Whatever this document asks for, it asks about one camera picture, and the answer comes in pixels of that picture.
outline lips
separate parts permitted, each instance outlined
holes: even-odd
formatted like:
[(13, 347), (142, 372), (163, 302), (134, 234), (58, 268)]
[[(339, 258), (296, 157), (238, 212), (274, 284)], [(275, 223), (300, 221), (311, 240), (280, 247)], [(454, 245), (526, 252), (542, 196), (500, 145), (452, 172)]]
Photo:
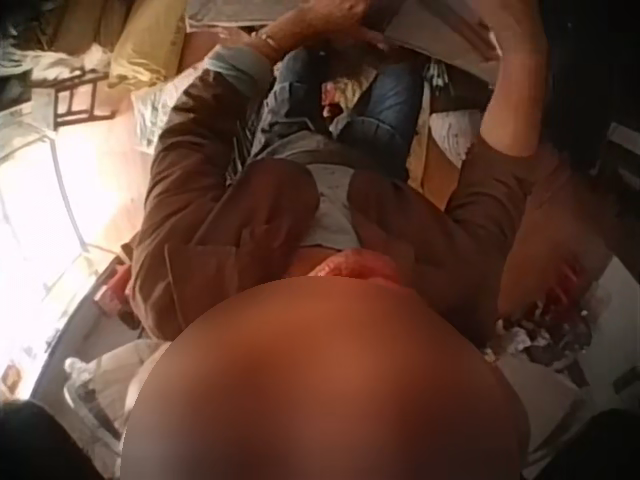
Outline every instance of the lips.
[(311, 277), (347, 277), (391, 287), (403, 287), (398, 267), (389, 257), (370, 250), (346, 250), (333, 255)]

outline brown sleeve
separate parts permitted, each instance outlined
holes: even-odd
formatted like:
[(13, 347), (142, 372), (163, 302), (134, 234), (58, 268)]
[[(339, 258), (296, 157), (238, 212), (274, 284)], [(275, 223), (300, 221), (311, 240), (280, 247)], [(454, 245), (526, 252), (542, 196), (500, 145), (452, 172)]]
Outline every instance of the brown sleeve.
[(173, 340), (181, 333), (165, 251), (170, 244), (191, 244), (225, 195), (233, 140), (248, 102), (224, 76), (205, 70), (179, 98), (160, 135), (132, 285), (132, 306), (155, 337)]
[(481, 138), (465, 160), (445, 210), (482, 255), (511, 251), (533, 188), (533, 160), (498, 152)]

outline blue jeans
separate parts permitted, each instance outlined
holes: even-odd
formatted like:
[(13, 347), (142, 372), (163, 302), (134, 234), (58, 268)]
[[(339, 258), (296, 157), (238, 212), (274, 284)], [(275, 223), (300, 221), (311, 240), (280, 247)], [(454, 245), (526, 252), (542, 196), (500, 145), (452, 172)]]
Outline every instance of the blue jeans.
[(265, 102), (252, 157), (291, 135), (310, 131), (333, 137), (376, 162), (391, 178), (406, 181), (407, 157), (422, 108), (422, 70), (408, 63), (383, 67), (350, 115), (330, 129), (322, 115), (328, 67), (328, 56), (316, 50), (302, 48), (285, 58)]

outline wall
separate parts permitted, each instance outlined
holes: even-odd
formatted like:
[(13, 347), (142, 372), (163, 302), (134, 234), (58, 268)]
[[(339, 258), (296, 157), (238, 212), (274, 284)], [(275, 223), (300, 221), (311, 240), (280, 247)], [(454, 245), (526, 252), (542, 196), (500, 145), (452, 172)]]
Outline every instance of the wall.
[[(581, 364), (592, 385), (592, 399), (598, 410), (630, 406), (615, 394), (612, 383), (628, 369), (640, 366), (640, 286), (615, 258), (600, 280), (599, 294), (609, 297), (610, 304)], [(637, 387), (636, 404), (640, 400)]]
[(95, 305), (93, 292), (78, 305), (60, 334), (31, 398), (44, 405), (93, 458), (105, 475), (113, 472), (115, 456), (84, 425), (65, 400), (67, 382), (64, 363), (69, 357), (90, 362), (122, 345), (134, 341), (137, 332), (126, 328), (117, 318), (109, 318)]

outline brown jacket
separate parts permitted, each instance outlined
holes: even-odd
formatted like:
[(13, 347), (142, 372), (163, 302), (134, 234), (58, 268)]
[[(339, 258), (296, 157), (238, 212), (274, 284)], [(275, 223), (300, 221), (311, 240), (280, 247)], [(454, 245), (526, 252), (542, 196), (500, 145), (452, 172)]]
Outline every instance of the brown jacket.
[[(314, 220), (317, 187), (298, 163), (260, 160), (226, 187), (247, 106), (231, 83), (207, 71), (161, 135), (132, 294), (134, 310), (158, 338), (173, 340), (215, 305), (282, 278)], [(532, 186), (529, 164), (479, 141), (445, 213), (373, 169), (357, 170), (349, 186), (362, 247), (393, 258), (426, 302), (476, 345), (493, 334), (504, 263)]]

